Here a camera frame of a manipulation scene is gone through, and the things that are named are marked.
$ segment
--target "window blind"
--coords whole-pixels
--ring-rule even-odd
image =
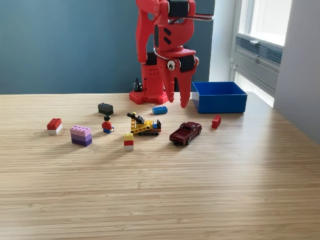
[[[235,45],[257,55],[258,57],[265,58],[277,64],[281,63],[283,49],[280,47],[243,36],[237,36],[235,38]]]

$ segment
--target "blue wall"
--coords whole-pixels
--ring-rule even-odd
[[[197,13],[214,0],[196,0]],[[136,77],[135,0],[0,0],[0,94],[126,93]],[[208,81],[213,22],[196,21],[194,81]]]

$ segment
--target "dark red toy car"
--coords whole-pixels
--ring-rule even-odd
[[[180,125],[179,129],[173,132],[169,140],[173,144],[189,145],[190,141],[201,133],[201,124],[188,121]]]

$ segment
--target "purple lego brick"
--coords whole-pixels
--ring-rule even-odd
[[[79,141],[82,141],[82,142],[86,142],[91,138],[92,138],[91,134],[89,134],[88,136],[79,136],[79,135],[71,134],[71,139],[79,140]]]
[[[79,140],[76,140],[76,139],[71,139],[71,142],[73,144],[77,144],[77,145],[81,145],[81,146],[89,146],[90,144],[92,144],[92,138],[90,138],[88,141],[79,141]]]
[[[91,128],[86,126],[73,126],[70,128],[70,133],[73,135],[86,137],[91,134]]]

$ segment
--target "white lego brick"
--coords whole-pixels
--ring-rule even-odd
[[[57,135],[61,129],[62,129],[62,123],[60,124],[60,126],[58,126],[58,128],[56,130],[48,130],[48,134],[49,135]]]
[[[125,150],[125,151],[133,151],[133,150],[134,150],[134,146],[133,146],[133,145],[124,146],[124,150]]]

